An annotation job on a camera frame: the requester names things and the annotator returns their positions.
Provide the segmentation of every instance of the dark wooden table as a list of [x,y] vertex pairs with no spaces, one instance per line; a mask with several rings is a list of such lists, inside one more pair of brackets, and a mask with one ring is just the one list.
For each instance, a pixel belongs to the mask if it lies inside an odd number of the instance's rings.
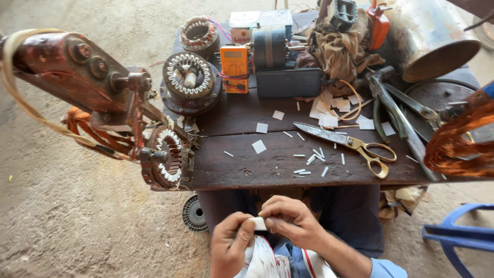
[[[302,26],[315,18],[317,12],[295,14],[293,28]],[[228,23],[222,24],[227,29]],[[184,51],[179,42],[177,30],[173,53]],[[229,42],[221,35],[221,45]],[[218,60],[213,57],[210,62],[221,70]],[[389,175],[379,179],[367,168],[366,160],[356,151],[334,144],[299,131],[293,121],[317,125],[316,119],[309,117],[312,102],[297,101],[293,98],[258,99],[254,75],[249,80],[248,94],[227,94],[223,92],[221,101],[206,114],[197,118],[201,130],[198,134],[207,136],[200,138],[201,148],[195,151],[195,168],[189,182],[181,183],[191,190],[232,189],[232,188],[267,188],[287,186],[320,186],[320,185],[416,185],[428,184],[430,181],[418,163],[406,155],[413,157],[407,145],[398,135],[390,136],[389,146],[396,152],[398,159],[389,166]],[[368,89],[359,93],[364,100],[370,99]],[[282,121],[272,118],[275,110],[285,113]],[[173,120],[178,116],[168,109],[166,115]],[[372,118],[372,104],[362,109],[362,115]],[[257,123],[268,124],[268,133],[256,133]],[[355,121],[340,121],[340,125],[352,125]],[[286,131],[293,135],[288,137]],[[364,142],[380,142],[379,136],[373,130],[357,128],[338,129],[347,132],[349,136]],[[297,135],[299,132],[305,141]],[[267,150],[256,154],[252,144],[262,140]],[[309,166],[307,159],[312,155],[312,149],[323,149],[326,163],[316,159]],[[230,157],[223,151],[234,155]],[[345,156],[342,164],[341,154]],[[294,154],[305,154],[305,158],[293,157]],[[325,177],[321,173],[325,166],[329,167]],[[294,171],[305,168],[311,175],[304,178],[294,177]]]

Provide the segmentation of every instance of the dusty ground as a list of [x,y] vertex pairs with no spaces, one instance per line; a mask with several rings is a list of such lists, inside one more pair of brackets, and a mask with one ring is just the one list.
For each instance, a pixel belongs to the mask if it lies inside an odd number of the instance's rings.
[[[315,1],[289,2],[313,6]],[[171,54],[175,28],[189,17],[206,14],[226,21],[230,11],[272,6],[266,0],[2,0],[0,29],[4,34],[41,27],[77,31],[121,64],[147,66]],[[493,62],[483,51],[470,63],[481,84],[493,78]],[[154,87],[160,70],[151,70]],[[69,108],[21,81],[19,88],[52,121]],[[40,127],[3,89],[0,98],[1,278],[207,275],[208,233],[189,232],[181,221],[182,206],[192,193],[151,192],[139,167],[85,150]],[[420,230],[425,223],[440,222],[462,202],[494,203],[494,187],[431,186],[412,217],[402,215],[385,224],[383,257],[410,277],[459,277],[437,243],[422,242]],[[480,213],[464,221],[494,227],[489,216]],[[494,271],[492,253],[465,251],[462,258],[475,277]]]

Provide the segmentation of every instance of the orange multimeter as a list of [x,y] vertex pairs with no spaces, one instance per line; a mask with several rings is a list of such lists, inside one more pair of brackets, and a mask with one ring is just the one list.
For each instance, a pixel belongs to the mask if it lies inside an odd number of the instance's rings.
[[223,46],[220,75],[227,93],[248,93],[247,46]]

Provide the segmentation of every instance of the orange tool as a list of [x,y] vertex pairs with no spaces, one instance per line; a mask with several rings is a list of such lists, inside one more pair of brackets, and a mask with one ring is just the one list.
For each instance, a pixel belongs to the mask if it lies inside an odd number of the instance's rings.
[[369,49],[378,49],[381,47],[384,38],[389,30],[389,20],[384,15],[385,10],[390,10],[392,7],[386,7],[386,3],[377,5],[377,0],[372,0],[372,5],[367,8],[367,14],[372,19],[372,45]]

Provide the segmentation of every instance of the scissors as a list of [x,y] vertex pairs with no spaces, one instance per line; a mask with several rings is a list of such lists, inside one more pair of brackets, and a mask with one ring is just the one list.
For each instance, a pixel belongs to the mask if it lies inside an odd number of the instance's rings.
[[[314,135],[315,137],[319,137],[319,138],[324,139],[324,140],[335,142],[335,143],[343,145],[349,149],[356,150],[367,160],[367,167],[369,168],[369,170],[380,179],[387,177],[388,173],[389,173],[388,166],[384,165],[381,162],[381,160],[386,161],[386,162],[396,161],[396,153],[390,147],[388,147],[386,145],[379,144],[379,143],[364,143],[363,141],[358,140],[356,138],[353,138],[353,137],[350,137],[347,135],[334,133],[334,132],[324,130],[324,129],[321,129],[319,127],[305,124],[305,123],[293,122],[293,124],[305,133]],[[393,154],[393,158],[387,158],[384,156],[380,156],[377,153],[373,153],[367,149],[368,146],[376,146],[376,147],[385,148],[386,150],[388,150],[389,152],[391,152]],[[369,157],[364,150],[367,153],[369,153],[371,156],[373,156],[374,158]],[[381,167],[380,173],[374,172],[374,170],[371,167],[372,162],[379,164],[379,166]]]

